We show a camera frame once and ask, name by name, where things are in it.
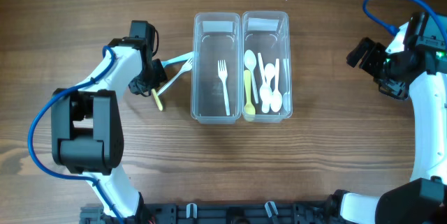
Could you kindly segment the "yellow plastic fork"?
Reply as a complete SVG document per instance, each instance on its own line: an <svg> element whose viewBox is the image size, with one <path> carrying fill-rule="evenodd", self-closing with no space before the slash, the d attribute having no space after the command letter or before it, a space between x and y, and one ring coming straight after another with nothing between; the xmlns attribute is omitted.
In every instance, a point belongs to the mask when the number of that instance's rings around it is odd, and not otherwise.
<svg viewBox="0 0 447 224"><path fill-rule="evenodd" d="M156 103L157 108L159 109L159 111L162 112L163 111L163 104L162 104L162 102L161 102L161 100L160 100L160 98L159 98L159 96L158 96L158 94L156 92L156 89L151 89L151 95L152 95L152 97L153 97L153 99L154 99L154 101Z"/></svg>

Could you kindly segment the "light blue plastic fork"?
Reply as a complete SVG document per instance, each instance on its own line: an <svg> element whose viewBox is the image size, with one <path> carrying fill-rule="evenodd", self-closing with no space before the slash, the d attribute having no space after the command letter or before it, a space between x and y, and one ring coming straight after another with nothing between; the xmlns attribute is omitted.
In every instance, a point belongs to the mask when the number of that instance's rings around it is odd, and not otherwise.
<svg viewBox="0 0 447 224"><path fill-rule="evenodd" d="M169 66L169 65L172 65L172 64L177 64L179 62L187 61L191 57L193 57L193 52L188 52L188 53L182 54L182 55L180 55L178 57L174 57L172 59L162 61L161 64L165 68L166 66Z"/></svg>

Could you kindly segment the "white plastic fork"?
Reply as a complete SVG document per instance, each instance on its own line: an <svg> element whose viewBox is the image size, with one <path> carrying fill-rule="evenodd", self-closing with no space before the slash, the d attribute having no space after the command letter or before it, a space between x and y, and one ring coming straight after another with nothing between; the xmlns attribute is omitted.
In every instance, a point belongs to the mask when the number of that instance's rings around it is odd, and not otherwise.
<svg viewBox="0 0 447 224"><path fill-rule="evenodd" d="M168 89L171 84L178 78L180 77L183 73L185 72L189 72L192 69L192 63L193 63L193 58L189 58L181 67L181 69L179 70L179 72L172 78L170 79L161 89L159 89L157 91L157 95L160 96L166 89Z"/></svg>
<svg viewBox="0 0 447 224"><path fill-rule="evenodd" d="M226 67L226 61L225 60L218 60L218 76L219 79L222 82L223 85L223 99L224 99L224 105L226 110L226 115L230 115L230 105L229 105L229 99L228 99L228 90L226 85L226 80L228 78L228 70Z"/></svg>

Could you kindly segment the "yellow plastic spoon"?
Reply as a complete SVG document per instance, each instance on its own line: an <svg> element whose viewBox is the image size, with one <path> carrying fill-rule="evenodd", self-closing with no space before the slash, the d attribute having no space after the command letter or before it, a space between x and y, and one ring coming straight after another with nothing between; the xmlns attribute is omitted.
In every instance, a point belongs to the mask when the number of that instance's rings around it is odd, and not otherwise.
<svg viewBox="0 0 447 224"><path fill-rule="evenodd" d="M248 115L255 115L256 109L251 101L251 73L249 70L244 70L244 90L246 98L244 111Z"/></svg>

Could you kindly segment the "white spoon handle up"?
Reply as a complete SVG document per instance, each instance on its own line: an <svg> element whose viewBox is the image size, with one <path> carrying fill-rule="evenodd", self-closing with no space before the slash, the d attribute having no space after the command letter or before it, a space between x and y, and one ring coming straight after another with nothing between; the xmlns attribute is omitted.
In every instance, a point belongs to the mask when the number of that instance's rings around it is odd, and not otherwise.
<svg viewBox="0 0 447 224"><path fill-rule="evenodd" d="M261 74L261 80L262 80L262 85L259 89L260 97L262 100L261 111L262 111L262 113L266 114L270 111L272 90L266 82L265 66L263 64L263 58L262 58L262 55L260 52L258 53L258 63L259 63L259 70L260 70L260 74Z"/></svg>

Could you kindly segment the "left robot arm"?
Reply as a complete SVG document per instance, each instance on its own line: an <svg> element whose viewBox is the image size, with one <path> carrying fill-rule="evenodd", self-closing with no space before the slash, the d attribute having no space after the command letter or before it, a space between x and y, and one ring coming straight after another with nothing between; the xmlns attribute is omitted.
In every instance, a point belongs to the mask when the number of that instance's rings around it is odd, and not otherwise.
<svg viewBox="0 0 447 224"><path fill-rule="evenodd" d="M124 134L118 103L126 89L150 96L165 80L152 57L158 47L149 36L116 38L82 82L57 89L50 100L52 157L68 169L64 179L86 181L103 204L109 223L147 223L150 214L121 161Z"/></svg>

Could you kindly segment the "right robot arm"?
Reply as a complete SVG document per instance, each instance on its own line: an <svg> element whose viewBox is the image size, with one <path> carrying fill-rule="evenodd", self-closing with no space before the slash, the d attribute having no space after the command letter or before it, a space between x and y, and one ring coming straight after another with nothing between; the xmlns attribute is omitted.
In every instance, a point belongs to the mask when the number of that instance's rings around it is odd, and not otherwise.
<svg viewBox="0 0 447 224"><path fill-rule="evenodd" d="M379 91L410 99L415 158L407 184L379 197L338 190L325 218L350 223L446 222L446 16L414 13L385 47L363 38L346 62L373 77Z"/></svg>

